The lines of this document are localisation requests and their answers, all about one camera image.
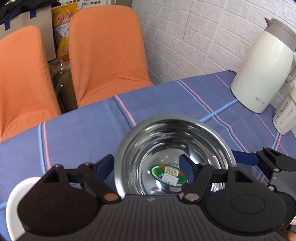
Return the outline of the stainless steel bowl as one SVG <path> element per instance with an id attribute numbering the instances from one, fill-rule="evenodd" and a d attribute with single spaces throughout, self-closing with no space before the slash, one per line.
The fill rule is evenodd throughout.
<path id="1" fill-rule="evenodd" d="M 115 155 L 118 194 L 176 194 L 189 182 L 179 158 L 216 169 L 236 166 L 232 151 L 210 126 L 187 116 L 161 115 L 142 121 L 121 141 Z"/>

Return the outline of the white plastic bowl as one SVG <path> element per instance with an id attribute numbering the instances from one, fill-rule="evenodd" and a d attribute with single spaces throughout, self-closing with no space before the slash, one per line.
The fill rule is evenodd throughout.
<path id="1" fill-rule="evenodd" d="M 31 177 L 21 181 L 9 195 L 6 205 L 6 226 L 11 240 L 17 240 L 25 233 L 18 216 L 18 204 L 40 179 L 41 177 Z"/>

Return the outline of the blue plaid tablecloth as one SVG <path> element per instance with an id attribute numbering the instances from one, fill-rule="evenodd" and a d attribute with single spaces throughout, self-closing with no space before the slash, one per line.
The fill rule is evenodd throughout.
<path id="1" fill-rule="evenodd" d="M 256 114 L 230 91 L 232 71 L 189 77 L 120 94 L 62 114 L 1 143 L 1 235 L 9 240 L 6 203 L 13 188 L 40 177 L 54 164 L 76 168 L 115 154 L 137 124 L 153 116 L 177 114 L 213 128 L 236 151 L 273 148 L 295 157 L 295 137 L 281 135 L 269 106 Z"/>

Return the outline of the white cup with label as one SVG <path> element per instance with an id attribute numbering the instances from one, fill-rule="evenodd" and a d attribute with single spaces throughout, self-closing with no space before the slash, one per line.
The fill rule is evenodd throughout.
<path id="1" fill-rule="evenodd" d="M 295 92 L 293 85 L 273 117 L 273 125 L 281 135 L 287 134 L 295 126 Z"/>

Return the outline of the white thermos jug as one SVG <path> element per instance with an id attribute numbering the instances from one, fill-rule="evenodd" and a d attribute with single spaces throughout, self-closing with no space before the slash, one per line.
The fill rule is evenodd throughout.
<path id="1" fill-rule="evenodd" d="M 283 84 L 295 79 L 295 32 L 277 19 L 265 21 L 267 27 L 230 85 L 235 98 L 254 113 L 262 113 Z"/>

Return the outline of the left orange chair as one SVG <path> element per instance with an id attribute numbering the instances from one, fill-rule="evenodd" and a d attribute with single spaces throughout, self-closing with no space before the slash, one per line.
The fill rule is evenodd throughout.
<path id="1" fill-rule="evenodd" d="M 1 39 L 1 142 L 60 115 L 39 28 Z"/>

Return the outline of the orange chair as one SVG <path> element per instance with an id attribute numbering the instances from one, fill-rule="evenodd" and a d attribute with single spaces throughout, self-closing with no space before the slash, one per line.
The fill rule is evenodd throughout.
<path id="1" fill-rule="evenodd" d="M 140 22 L 127 6 L 96 6 L 74 14 L 69 59 L 78 107 L 152 86 Z"/>
<path id="2" fill-rule="evenodd" d="M 60 115 L 39 28 L 1 39 L 1 142 Z"/>

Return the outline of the clear plastic wrapped package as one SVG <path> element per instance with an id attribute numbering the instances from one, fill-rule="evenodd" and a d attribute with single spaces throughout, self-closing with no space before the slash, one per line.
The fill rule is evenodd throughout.
<path id="1" fill-rule="evenodd" d="M 61 113 L 64 114 L 77 109 L 70 61 L 57 58 L 49 62 L 49 68 Z"/>

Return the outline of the right orange chair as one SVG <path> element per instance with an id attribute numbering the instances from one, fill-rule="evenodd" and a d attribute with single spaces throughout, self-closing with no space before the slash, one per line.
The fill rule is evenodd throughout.
<path id="1" fill-rule="evenodd" d="M 152 86 L 140 22 L 127 6 L 96 6 L 74 14 L 69 59 L 78 107 Z"/>

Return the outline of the yellow snack bag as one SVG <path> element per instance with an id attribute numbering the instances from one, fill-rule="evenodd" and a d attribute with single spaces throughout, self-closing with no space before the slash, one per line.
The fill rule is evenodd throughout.
<path id="1" fill-rule="evenodd" d="M 57 45 L 57 58 L 64 61 L 69 59 L 69 25 L 74 14 L 78 11 L 78 3 L 70 1 L 69 4 L 52 8 L 52 23 Z"/>

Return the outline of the cardboard box blue tape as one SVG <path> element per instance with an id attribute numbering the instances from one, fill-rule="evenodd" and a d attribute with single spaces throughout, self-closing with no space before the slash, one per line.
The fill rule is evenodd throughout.
<path id="1" fill-rule="evenodd" d="M 20 28 L 31 25 L 37 26 L 42 33 L 47 61 L 54 60 L 56 58 L 56 50 L 52 25 L 51 4 L 42 8 L 32 9 L 25 13 L 11 14 L 11 16 L 8 17 L 3 24 L 1 24 L 1 39 Z"/>

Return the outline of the black cloth on box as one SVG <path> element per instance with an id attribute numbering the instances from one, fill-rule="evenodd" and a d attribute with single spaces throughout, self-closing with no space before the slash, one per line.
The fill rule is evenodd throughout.
<path id="1" fill-rule="evenodd" d="M 30 10 L 42 8 L 51 5 L 51 7 L 60 6 L 56 0 L 19 0 L 3 1 L 1 0 L 1 25 L 11 16 L 15 17 Z"/>

